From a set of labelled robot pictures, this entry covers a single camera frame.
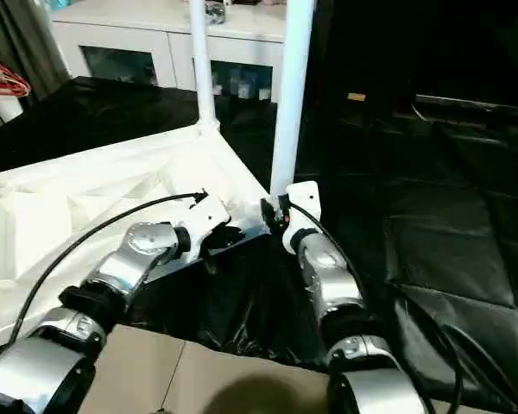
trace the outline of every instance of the cabinet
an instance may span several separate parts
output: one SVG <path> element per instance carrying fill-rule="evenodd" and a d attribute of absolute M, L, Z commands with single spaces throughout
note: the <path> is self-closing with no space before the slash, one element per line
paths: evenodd
<path fill-rule="evenodd" d="M 54 36 L 73 77 L 177 86 L 165 32 L 55 22 Z"/>
<path fill-rule="evenodd" d="M 210 26 L 214 91 L 278 100 L 285 6 L 232 5 Z M 82 0 L 51 15 L 70 74 L 196 88 L 187 3 Z"/>

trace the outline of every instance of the black tablecloth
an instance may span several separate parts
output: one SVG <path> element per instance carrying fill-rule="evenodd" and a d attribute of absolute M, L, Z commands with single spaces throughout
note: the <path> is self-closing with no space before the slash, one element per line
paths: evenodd
<path fill-rule="evenodd" d="M 221 97 L 226 140 L 268 185 L 275 107 Z M 78 78 L 0 128 L 0 171 L 195 122 L 191 92 Z M 297 179 L 316 179 L 323 222 L 368 280 L 422 385 L 453 372 L 424 323 L 374 280 L 402 285 L 443 327 L 464 401 L 518 408 L 518 131 L 306 114 Z M 322 369 L 295 260 L 273 236 L 147 285 L 127 323 L 210 348 Z"/>

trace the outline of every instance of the metal bar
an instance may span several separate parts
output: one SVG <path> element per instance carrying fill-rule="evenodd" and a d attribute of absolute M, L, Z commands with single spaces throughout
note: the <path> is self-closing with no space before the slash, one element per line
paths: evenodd
<path fill-rule="evenodd" d="M 199 123 L 218 128 L 211 75 L 211 62 L 207 52 L 207 33 L 204 0 L 190 0 L 190 23 L 192 26 L 193 57 L 198 90 Z"/>
<path fill-rule="evenodd" d="M 284 63 L 270 177 L 273 197 L 285 194 L 286 187 L 294 182 L 315 3 L 315 0 L 287 2 Z"/>

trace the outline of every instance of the beige floor tile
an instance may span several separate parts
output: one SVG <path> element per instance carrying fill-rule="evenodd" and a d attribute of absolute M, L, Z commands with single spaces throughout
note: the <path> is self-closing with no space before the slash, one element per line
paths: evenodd
<path fill-rule="evenodd" d="M 188 342 L 164 407 L 173 414 L 323 414 L 327 382 L 320 373 Z"/>
<path fill-rule="evenodd" d="M 327 382 L 320 373 L 117 326 L 79 413 L 149 414 L 168 389 L 171 414 L 325 414 Z M 434 405 L 438 414 L 449 406 Z M 462 407 L 458 414 L 487 413 Z"/>
<path fill-rule="evenodd" d="M 184 342 L 116 326 L 80 414 L 148 414 L 163 402 Z"/>
<path fill-rule="evenodd" d="M 449 409 L 449 405 L 447 403 L 443 403 L 441 401 L 434 401 L 433 407 L 437 414 L 446 414 Z M 460 407 L 458 409 L 458 414 L 491 414 L 489 411 L 476 410 L 470 407 Z"/>

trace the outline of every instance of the red cable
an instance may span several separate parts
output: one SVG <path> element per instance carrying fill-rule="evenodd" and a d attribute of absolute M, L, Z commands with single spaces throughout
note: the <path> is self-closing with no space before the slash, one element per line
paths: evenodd
<path fill-rule="evenodd" d="M 30 91 L 31 87 L 25 79 L 0 65 L 0 96 L 26 97 Z"/>

